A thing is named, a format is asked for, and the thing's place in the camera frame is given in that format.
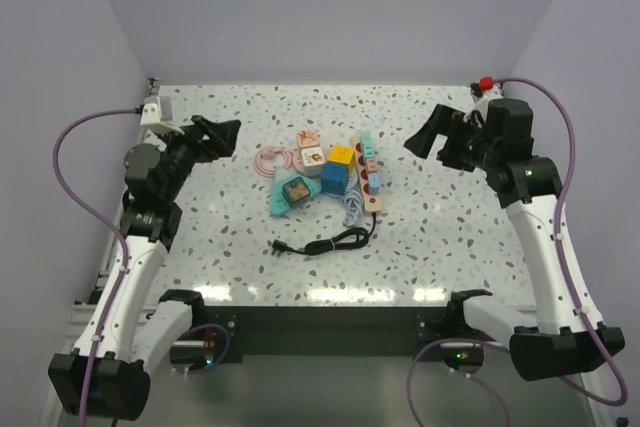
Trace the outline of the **light teal charger plug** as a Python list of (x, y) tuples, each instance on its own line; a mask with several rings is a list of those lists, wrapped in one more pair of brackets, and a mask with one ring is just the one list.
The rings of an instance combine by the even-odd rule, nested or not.
[(372, 159), (376, 155), (373, 136), (369, 131), (363, 131), (360, 134), (361, 153), (365, 159)]

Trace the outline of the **beige power strip red sockets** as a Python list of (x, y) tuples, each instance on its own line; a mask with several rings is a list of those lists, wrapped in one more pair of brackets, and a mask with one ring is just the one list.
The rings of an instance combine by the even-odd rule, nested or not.
[(358, 185), (363, 197), (363, 210), (373, 216), (383, 211), (382, 180), (376, 148), (370, 131), (361, 131), (352, 137), (355, 150)]

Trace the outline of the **blue charger plug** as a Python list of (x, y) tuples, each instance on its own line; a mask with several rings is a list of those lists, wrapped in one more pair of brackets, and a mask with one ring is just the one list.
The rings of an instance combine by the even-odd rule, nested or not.
[(368, 189), (370, 195), (378, 195), (380, 193), (381, 185), (381, 176), (378, 172), (368, 174)]

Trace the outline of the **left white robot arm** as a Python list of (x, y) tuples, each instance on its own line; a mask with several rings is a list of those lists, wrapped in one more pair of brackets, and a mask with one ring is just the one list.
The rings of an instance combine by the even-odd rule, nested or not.
[(123, 213), (118, 225), (75, 192), (72, 200), (109, 228), (118, 243), (94, 313), (70, 352), (56, 354), (48, 375), (63, 409), (89, 417), (134, 421), (147, 403), (154, 371), (181, 336), (210, 328), (201, 293), (169, 290), (146, 322), (143, 307), (176, 236), (176, 203), (195, 165), (233, 155), (241, 122), (194, 115), (188, 125), (161, 125), (159, 145), (139, 143), (124, 157)]

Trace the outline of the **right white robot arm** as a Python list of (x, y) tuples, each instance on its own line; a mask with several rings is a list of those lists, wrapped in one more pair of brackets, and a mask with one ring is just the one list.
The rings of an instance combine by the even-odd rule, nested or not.
[(568, 233), (556, 212), (562, 182), (554, 162), (533, 153), (533, 111), (521, 100), (494, 99), (485, 113), (437, 105), (404, 146), (427, 158), (437, 136), (443, 166), (480, 169), (512, 224), (529, 272), (536, 314), (502, 305), (489, 291), (454, 292), (443, 318), (459, 340), (477, 331), (509, 351), (526, 381), (592, 372), (625, 346), (623, 332), (606, 325), (585, 285)]

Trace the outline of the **pink cube socket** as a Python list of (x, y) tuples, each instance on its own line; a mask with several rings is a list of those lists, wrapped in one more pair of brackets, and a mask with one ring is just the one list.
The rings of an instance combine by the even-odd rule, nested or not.
[(320, 136), (316, 129), (305, 129), (297, 132), (299, 149), (313, 148), (320, 145)]

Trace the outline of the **white cube socket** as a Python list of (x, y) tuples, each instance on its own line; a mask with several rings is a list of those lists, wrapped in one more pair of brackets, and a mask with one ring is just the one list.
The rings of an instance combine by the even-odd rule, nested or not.
[(305, 176), (318, 177), (321, 175), (326, 160), (320, 146), (303, 148), (300, 151), (300, 156)]

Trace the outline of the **yellow cube socket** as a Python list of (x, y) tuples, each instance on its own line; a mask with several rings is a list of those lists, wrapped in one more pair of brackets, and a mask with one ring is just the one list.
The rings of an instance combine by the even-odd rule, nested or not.
[(356, 163), (355, 149), (351, 146), (334, 145), (330, 151), (328, 161), (343, 164), (348, 167), (349, 171), (352, 171)]

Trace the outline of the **blue cube socket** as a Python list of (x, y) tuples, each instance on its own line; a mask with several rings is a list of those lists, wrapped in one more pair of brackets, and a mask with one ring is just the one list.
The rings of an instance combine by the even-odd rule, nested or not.
[(321, 185), (324, 193), (342, 196), (350, 179), (349, 167), (344, 163), (328, 161), (321, 173)]

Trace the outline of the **teal triangular power strip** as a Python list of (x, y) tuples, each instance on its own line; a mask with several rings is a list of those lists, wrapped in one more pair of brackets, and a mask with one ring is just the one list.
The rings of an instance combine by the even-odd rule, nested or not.
[(278, 167), (274, 173), (270, 213), (272, 217), (281, 217), (302, 206), (322, 193), (319, 182)]

